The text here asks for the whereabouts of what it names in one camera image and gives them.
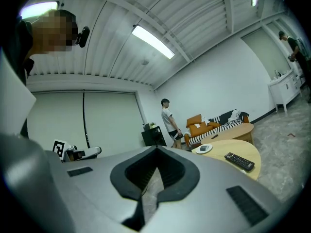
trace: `sofa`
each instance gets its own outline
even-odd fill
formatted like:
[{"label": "sofa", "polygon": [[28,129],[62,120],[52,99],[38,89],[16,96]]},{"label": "sofa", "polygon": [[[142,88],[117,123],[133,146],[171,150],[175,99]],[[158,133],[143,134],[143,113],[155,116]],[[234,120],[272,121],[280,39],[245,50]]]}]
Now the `sofa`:
[{"label": "sofa", "polygon": [[185,142],[189,148],[201,145],[202,139],[208,135],[231,129],[242,123],[249,122],[249,114],[237,109],[228,111],[220,116],[207,119],[201,114],[187,119],[188,132],[184,133]]}]

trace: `ceiling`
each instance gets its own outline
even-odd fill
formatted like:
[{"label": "ceiling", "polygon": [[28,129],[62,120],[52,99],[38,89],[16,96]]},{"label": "ceiling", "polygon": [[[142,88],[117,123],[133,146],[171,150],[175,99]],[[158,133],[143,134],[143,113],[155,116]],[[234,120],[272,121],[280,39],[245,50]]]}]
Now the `ceiling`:
[{"label": "ceiling", "polygon": [[[30,0],[28,4],[51,1]],[[74,13],[86,46],[35,55],[31,75],[80,74],[159,87],[208,49],[261,19],[284,12],[282,0],[57,0]],[[131,34],[139,24],[174,53],[166,58]]]}]

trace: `remote control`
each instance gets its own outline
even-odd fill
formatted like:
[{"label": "remote control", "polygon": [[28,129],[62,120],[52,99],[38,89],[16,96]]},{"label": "remote control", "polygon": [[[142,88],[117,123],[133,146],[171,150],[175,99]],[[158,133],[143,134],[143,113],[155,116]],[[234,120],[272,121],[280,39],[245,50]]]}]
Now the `remote control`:
[{"label": "remote control", "polygon": [[246,171],[252,170],[255,166],[254,162],[246,160],[246,159],[244,159],[244,158],[242,158],[236,154],[233,154],[233,153],[226,154],[225,159],[228,160],[229,162],[232,162],[233,164],[236,164],[236,165],[242,167]]}]

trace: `person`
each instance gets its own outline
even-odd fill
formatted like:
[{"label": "person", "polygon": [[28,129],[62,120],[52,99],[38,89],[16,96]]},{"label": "person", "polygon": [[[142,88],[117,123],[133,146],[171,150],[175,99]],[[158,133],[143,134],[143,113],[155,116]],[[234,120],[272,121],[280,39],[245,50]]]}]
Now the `person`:
[{"label": "person", "polygon": [[[78,37],[76,16],[67,10],[49,10],[33,23],[16,19],[13,34],[3,44],[3,51],[13,70],[26,85],[34,54],[67,51]],[[20,134],[28,138],[27,121]]]},{"label": "person", "polygon": [[181,148],[181,139],[184,136],[181,133],[178,126],[176,125],[176,122],[175,122],[174,118],[172,117],[173,114],[168,109],[168,107],[170,106],[170,101],[168,99],[162,99],[161,105],[162,105],[161,116],[162,116],[164,125],[167,129],[167,132],[169,133],[170,137],[174,141],[173,148],[181,150],[182,149]]},{"label": "person", "polygon": [[[280,40],[284,40],[284,41],[287,41],[288,44],[291,46],[291,49],[294,51],[292,54],[291,54],[291,60],[297,60],[301,69],[302,69],[302,72],[305,76],[305,79],[306,79],[306,83],[308,85],[308,87],[310,88],[310,91],[311,91],[311,77],[310,77],[310,73],[309,73],[309,70],[308,70],[308,63],[305,59],[305,57],[302,55],[302,53],[300,52],[300,49],[299,49],[299,46],[298,46],[298,43],[295,39],[289,37],[288,35],[286,35],[283,31],[280,31],[278,33],[278,36],[279,36],[279,39]],[[311,103],[311,93],[310,93],[310,98],[308,100],[308,103]]]}]

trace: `small plate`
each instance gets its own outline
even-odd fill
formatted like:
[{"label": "small plate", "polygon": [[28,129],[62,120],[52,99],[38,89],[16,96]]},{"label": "small plate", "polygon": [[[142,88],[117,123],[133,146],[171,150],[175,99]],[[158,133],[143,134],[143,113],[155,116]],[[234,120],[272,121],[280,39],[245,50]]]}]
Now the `small plate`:
[{"label": "small plate", "polygon": [[[200,149],[202,146],[207,146],[207,149],[205,151],[201,151]],[[212,148],[213,146],[210,143],[207,143],[207,144],[203,144],[200,147],[198,147],[195,152],[198,154],[208,153],[212,150]]]}]

